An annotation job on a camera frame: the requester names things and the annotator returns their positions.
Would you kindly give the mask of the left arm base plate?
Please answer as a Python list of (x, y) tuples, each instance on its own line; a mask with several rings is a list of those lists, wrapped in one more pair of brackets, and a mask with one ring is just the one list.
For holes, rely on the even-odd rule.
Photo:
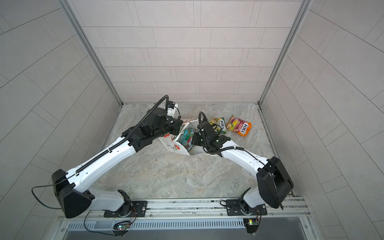
[(124, 203), (117, 211), (105, 211), (104, 218), (141, 218), (146, 214), (147, 201), (132, 201)]

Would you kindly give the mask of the orange pink Fox's candy packet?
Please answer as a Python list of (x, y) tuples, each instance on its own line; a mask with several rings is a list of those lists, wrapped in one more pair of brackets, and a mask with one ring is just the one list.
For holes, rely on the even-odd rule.
[(252, 128), (252, 124), (232, 116), (228, 121), (226, 128), (242, 137), (246, 137)]

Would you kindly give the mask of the white paper bag red flower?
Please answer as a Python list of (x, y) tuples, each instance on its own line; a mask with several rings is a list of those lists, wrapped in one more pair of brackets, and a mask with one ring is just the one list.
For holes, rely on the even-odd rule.
[(185, 130), (186, 128), (192, 128), (196, 132), (198, 130), (198, 124), (198, 119), (184, 120), (184, 123), (182, 124), (178, 135), (167, 134), (164, 137), (161, 137), (160, 141), (169, 152), (188, 156), (200, 154), (208, 155), (208, 153), (203, 150), (203, 147), (193, 146), (190, 151), (187, 151), (180, 143), (178, 143), (178, 139), (181, 136), (183, 130)]

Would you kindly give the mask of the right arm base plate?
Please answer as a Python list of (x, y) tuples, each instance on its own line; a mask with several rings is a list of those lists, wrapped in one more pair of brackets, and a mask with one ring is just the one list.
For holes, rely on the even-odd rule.
[(240, 199), (220, 200), (220, 205), (227, 210), (228, 216), (266, 216), (268, 214), (265, 205), (251, 208)]

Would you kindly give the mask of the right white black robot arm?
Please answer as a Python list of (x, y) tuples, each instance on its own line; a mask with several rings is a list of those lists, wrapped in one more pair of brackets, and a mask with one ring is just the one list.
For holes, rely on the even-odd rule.
[(257, 179), (257, 188), (245, 190), (239, 198), (238, 208), (244, 214), (251, 215), (262, 205), (283, 208), (282, 202), (294, 183), (280, 159), (260, 157), (240, 147), (229, 137), (217, 133), (206, 118), (199, 120), (192, 142), (210, 155), (235, 162)]

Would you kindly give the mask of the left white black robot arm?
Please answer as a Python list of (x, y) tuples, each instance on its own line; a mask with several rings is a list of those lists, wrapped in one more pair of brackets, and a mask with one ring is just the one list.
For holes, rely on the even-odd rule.
[(66, 218), (71, 219), (86, 211), (110, 211), (114, 216), (125, 217), (132, 212), (132, 201), (123, 190), (114, 192), (92, 188), (103, 174), (124, 159), (151, 145), (157, 138), (178, 134), (183, 121), (178, 113), (178, 104), (166, 109), (155, 108), (138, 126), (122, 133), (110, 146), (88, 161), (68, 171), (57, 170), (52, 175), (54, 194)]

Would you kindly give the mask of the green yellow Fox's candy packet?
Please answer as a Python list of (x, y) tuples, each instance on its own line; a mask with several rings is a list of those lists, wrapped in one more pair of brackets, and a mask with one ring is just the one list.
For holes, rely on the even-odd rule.
[(226, 124), (224, 118), (208, 118), (208, 121), (210, 122), (211, 126), (213, 127), (214, 131), (218, 134), (226, 134)]

